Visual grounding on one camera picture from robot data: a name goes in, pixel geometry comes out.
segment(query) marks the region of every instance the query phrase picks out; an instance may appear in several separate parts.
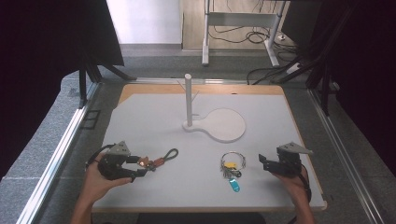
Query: black curtain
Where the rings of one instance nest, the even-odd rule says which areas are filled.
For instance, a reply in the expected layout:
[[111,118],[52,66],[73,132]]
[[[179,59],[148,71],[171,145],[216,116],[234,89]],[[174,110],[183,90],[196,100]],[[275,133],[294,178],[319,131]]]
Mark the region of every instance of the black curtain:
[[360,0],[329,65],[338,101],[396,175],[395,15],[394,1]]
[[86,63],[123,65],[106,0],[0,3],[1,176],[34,135],[63,77]]

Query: aluminum rail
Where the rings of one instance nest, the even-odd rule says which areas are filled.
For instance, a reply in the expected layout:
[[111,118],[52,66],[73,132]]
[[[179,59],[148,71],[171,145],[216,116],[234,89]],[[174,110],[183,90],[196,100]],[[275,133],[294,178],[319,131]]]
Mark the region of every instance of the aluminum rail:
[[[88,99],[91,99],[92,96],[96,93],[98,89],[97,83],[92,83],[88,90]],[[52,154],[51,159],[45,169],[43,175],[38,180],[37,185],[35,186],[35,190],[30,196],[27,204],[23,208],[21,215],[17,221],[18,224],[32,223],[35,219],[35,215],[40,209],[42,203],[47,196],[47,193],[52,185],[53,179],[55,178],[63,160],[67,150],[72,143],[73,137],[76,134],[79,125],[82,122],[85,114],[87,113],[88,107],[90,105],[90,101],[81,109],[76,110],[73,118],[71,119],[69,125],[62,136],[61,141],[56,147],[54,153]]]
[[323,123],[323,126],[326,129],[327,134],[330,136],[330,140],[334,145],[335,151],[340,159],[340,162],[343,164],[344,169],[346,170],[346,175],[348,176],[352,187],[356,191],[359,200],[361,201],[361,206],[363,207],[367,217],[369,218],[371,223],[384,223],[381,215],[378,212],[377,206],[375,205],[375,201],[371,196],[369,190],[366,188],[361,175],[356,169],[355,165],[350,159],[347,149],[344,146],[338,132],[335,130],[332,125],[332,120],[329,116],[326,116],[323,110],[320,107],[320,100],[318,93],[313,90],[308,89],[308,94],[313,101],[315,108],[318,112],[318,115]]

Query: wire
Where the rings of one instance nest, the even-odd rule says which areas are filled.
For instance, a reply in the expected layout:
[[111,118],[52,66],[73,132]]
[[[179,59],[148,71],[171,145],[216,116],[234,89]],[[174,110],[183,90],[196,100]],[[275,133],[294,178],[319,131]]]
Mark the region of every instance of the wire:
[[257,72],[257,71],[261,71],[261,70],[273,70],[273,69],[276,69],[276,68],[257,68],[257,69],[251,70],[250,72],[247,73],[247,84],[250,85],[250,83],[249,83],[249,77],[250,77],[250,75],[252,75],[253,73],[255,73],[255,72]]
[[280,59],[280,60],[282,60],[283,62],[291,62],[292,60],[287,60],[287,59],[285,59],[285,58],[283,58],[282,56],[280,56],[281,54],[284,54],[284,53],[289,53],[289,52],[278,52],[277,53],[277,57]]
[[228,6],[228,0],[227,0],[227,8],[230,9],[230,12],[233,12],[233,11],[231,10],[231,8]]
[[276,71],[274,71],[274,72],[272,72],[272,73],[269,72],[269,73],[266,74],[264,77],[262,77],[262,78],[260,78],[259,80],[253,82],[252,85],[257,85],[257,84],[259,84],[260,82],[262,82],[262,81],[264,81],[265,79],[267,79],[268,77],[272,77],[272,76],[274,76],[274,75],[280,74],[280,73],[283,72],[284,70],[285,70],[285,68],[282,67],[281,69],[276,70]]
[[[256,28],[256,27],[253,27],[252,31],[251,31],[251,32],[248,32],[248,33],[246,34],[246,37],[247,37],[247,39],[250,41],[250,43],[253,43],[253,44],[261,44],[261,43],[264,42],[264,40],[266,40],[266,39],[269,37],[267,34],[262,33],[262,32],[258,32],[258,31],[255,31],[254,29],[257,29],[257,28]],[[252,40],[252,39],[251,39],[252,36],[257,36],[261,41],[254,41],[254,40]]]
[[228,39],[224,39],[224,38],[214,37],[212,34],[210,34],[210,32],[208,32],[208,33],[209,33],[209,36],[214,38],[214,39],[223,40],[223,41],[226,41],[226,42],[229,42],[229,43],[234,43],[234,44],[239,44],[239,43],[242,43],[242,42],[248,40],[247,38],[245,38],[245,39],[240,40],[240,41],[232,41],[232,40],[228,40]]
[[272,4],[272,1],[270,2],[270,6],[268,7],[268,13],[270,13],[270,11],[271,11],[271,4]]
[[275,11],[276,3],[277,3],[277,1],[275,1],[275,3],[274,3],[273,13],[274,13],[274,11]]
[[215,29],[215,31],[216,31],[217,33],[223,34],[223,33],[231,32],[231,31],[238,30],[238,29],[241,29],[241,28],[245,28],[245,26],[238,26],[238,27],[235,27],[235,28],[233,28],[233,29],[224,30],[224,31],[218,31],[218,30],[216,29],[216,26],[213,26],[213,28]]
[[262,5],[264,4],[264,0],[259,0],[259,1],[257,1],[257,4],[256,4],[256,6],[254,6],[254,8],[251,10],[251,12],[254,12],[254,9],[256,9],[256,7],[258,6],[258,5],[260,5],[259,6],[259,12],[262,12]]

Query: white table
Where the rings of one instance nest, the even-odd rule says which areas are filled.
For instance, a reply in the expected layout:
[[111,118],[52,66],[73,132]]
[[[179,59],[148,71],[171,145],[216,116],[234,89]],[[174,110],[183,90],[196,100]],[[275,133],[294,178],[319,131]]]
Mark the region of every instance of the white table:
[[[192,112],[201,116],[231,108],[247,124],[236,142],[223,144],[205,133],[186,133],[185,95],[178,85],[127,85],[114,109],[103,145],[125,140],[133,155],[157,159],[171,148],[178,156],[134,183],[112,189],[93,212],[262,212],[293,209],[281,182],[262,169],[259,153],[278,161],[276,147],[291,141],[303,146],[283,91],[275,86],[196,85]],[[220,171],[221,156],[238,151],[247,167],[234,192]],[[323,210],[315,171],[306,155],[313,210]],[[136,169],[137,165],[124,165]]]

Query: human hand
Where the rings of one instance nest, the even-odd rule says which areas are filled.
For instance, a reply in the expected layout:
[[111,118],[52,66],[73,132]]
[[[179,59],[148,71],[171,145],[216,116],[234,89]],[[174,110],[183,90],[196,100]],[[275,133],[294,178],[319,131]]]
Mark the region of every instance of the human hand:
[[[301,200],[308,201],[304,183],[299,176],[290,178],[290,177],[285,177],[283,175],[277,175],[274,173],[271,174],[276,176],[278,179],[282,181],[294,204],[300,202]],[[305,178],[305,180],[309,183],[308,172],[306,171],[304,166],[302,167],[301,174]]]
[[93,204],[103,198],[110,189],[132,182],[131,177],[107,180],[102,176],[98,170],[98,162],[104,155],[105,154],[100,153],[94,162],[88,166],[85,173],[85,180],[79,198],[84,200],[86,203]]

